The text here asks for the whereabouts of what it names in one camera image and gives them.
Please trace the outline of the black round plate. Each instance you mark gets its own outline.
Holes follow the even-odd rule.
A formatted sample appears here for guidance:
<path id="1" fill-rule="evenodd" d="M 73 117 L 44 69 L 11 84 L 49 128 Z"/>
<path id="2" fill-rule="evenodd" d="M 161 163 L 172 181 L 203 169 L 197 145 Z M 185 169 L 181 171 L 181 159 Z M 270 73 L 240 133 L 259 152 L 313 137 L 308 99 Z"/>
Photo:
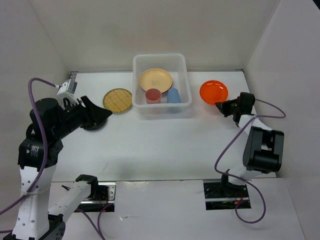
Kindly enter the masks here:
<path id="1" fill-rule="evenodd" d="M 107 119 L 105 119 L 101 123 L 97 123 L 96 125 L 86 125 L 86 126 L 82 126 L 81 128 L 89 132 L 94 132 L 102 129 L 106 125 L 106 123 L 107 123 Z"/>

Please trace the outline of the orange plastic plate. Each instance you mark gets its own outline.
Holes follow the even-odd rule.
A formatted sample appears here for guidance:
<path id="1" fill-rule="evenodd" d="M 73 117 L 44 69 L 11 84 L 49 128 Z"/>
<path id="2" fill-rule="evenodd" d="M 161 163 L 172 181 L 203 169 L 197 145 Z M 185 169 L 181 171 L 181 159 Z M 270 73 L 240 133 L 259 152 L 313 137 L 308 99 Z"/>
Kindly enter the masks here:
<path id="1" fill-rule="evenodd" d="M 201 99 L 209 104 L 224 102 L 229 96 L 228 88 L 218 80 L 208 80 L 199 89 Z"/>

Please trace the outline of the round bamboo mat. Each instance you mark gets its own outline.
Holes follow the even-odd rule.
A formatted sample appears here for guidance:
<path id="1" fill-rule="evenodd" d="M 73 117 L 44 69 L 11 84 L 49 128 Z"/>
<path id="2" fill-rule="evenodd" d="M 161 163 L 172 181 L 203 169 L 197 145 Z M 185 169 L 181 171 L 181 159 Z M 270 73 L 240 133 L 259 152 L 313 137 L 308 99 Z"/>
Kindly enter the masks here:
<path id="1" fill-rule="evenodd" d="M 114 88 L 104 95 L 102 104 L 113 114 L 123 114 L 133 106 L 132 93 L 125 88 Z"/>

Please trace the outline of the blue plastic cup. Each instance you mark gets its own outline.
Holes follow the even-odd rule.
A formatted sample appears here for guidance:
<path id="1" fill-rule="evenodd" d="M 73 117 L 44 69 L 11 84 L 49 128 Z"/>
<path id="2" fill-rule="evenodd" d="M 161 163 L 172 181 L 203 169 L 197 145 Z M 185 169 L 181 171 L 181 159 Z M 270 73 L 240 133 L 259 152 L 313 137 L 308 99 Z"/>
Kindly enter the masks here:
<path id="1" fill-rule="evenodd" d="M 167 91 L 167 104 L 178 104 L 181 103 L 179 91 L 176 88 L 170 88 Z"/>

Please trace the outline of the pink plastic cup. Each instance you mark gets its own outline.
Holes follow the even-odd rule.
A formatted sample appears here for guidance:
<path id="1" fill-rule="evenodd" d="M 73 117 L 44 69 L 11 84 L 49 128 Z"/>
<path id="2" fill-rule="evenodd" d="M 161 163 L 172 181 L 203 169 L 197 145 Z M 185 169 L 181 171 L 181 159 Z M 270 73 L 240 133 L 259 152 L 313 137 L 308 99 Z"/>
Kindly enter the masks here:
<path id="1" fill-rule="evenodd" d="M 160 104 L 162 98 L 162 93 L 156 89 L 151 88 L 145 92 L 145 100 L 147 104 Z"/>

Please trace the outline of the beige plastic plate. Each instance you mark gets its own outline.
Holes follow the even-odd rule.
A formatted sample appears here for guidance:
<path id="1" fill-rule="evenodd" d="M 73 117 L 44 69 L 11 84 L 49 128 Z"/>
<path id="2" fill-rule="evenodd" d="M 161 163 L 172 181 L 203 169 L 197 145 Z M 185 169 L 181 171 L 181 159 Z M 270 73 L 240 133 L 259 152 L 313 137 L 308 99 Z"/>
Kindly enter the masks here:
<path id="1" fill-rule="evenodd" d="M 173 77 L 164 69 L 150 68 L 141 74 L 139 85 L 144 91 L 157 89 L 163 94 L 172 87 Z"/>

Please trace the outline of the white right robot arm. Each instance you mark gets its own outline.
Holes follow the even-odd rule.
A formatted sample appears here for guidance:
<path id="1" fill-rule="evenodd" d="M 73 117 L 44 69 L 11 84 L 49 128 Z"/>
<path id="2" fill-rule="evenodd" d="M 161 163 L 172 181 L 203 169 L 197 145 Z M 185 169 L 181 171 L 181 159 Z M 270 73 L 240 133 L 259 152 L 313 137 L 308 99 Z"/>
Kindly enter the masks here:
<path id="1" fill-rule="evenodd" d="M 285 134 L 266 126 L 260 120 L 262 115 L 252 113 L 258 101 L 253 94 L 241 92 L 235 99 L 215 104 L 225 117 L 232 116 L 235 125 L 240 128 L 236 137 L 241 133 L 247 135 L 242 164 L 221 174 L 219 191 L 225 197 L 239 193 L 251 179 L 281 169 Z"/>

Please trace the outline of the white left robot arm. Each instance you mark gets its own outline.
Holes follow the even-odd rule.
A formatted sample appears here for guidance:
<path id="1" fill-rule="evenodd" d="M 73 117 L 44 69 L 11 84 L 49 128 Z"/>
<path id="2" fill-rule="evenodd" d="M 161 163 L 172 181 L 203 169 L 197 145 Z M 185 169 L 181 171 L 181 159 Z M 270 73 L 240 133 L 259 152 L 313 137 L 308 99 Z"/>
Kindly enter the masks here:
<path id="1" fill-rule="evenodd" d="M 78 128 L 96 131 L 112 112 L 92 103 L 87 96 L 71 104 L 55 98 L 33 102 L 29 115 L 32 123 L 18 148 L 21 176 L 21 201 L 15 227 L 6 232 L 6 240 L 60 240 L 66 223 L 84 199 L 101 195 L 102 186 L 92 175 L 79 175 L 67 194 L 53 207 L 49 197 L 62 140 Z"/>

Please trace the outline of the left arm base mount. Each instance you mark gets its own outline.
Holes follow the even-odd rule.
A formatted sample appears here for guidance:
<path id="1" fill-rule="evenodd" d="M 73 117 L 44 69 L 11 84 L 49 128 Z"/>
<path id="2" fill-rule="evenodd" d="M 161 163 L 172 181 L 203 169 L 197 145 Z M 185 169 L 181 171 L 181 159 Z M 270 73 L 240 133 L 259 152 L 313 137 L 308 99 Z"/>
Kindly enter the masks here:
<path id="1" fill-rule="evenodd" d="M 86 213 L 98 213 L 106 207 L 103 212 L 114 212 L 116 182 L 101 181 L 98 185 L 98 193 L 93 197 L 85 198 L 77 208 Z"/>

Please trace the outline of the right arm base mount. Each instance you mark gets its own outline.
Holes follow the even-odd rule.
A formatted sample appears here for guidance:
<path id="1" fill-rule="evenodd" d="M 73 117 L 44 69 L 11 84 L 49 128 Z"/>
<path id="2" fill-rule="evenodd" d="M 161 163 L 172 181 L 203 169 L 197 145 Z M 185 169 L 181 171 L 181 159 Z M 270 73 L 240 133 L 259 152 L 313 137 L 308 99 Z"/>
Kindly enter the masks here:
<path id="1" fill-rule="evenodd" d="M 221 182 L 217 179 L 203 181 L 205 208 L 213 210 L 234 210 L 236 205 L 241 203 L 238 209 L 250 209 L 251 203 L 247 186 L 233 193 L 225 193 L 221 188 Z"/>

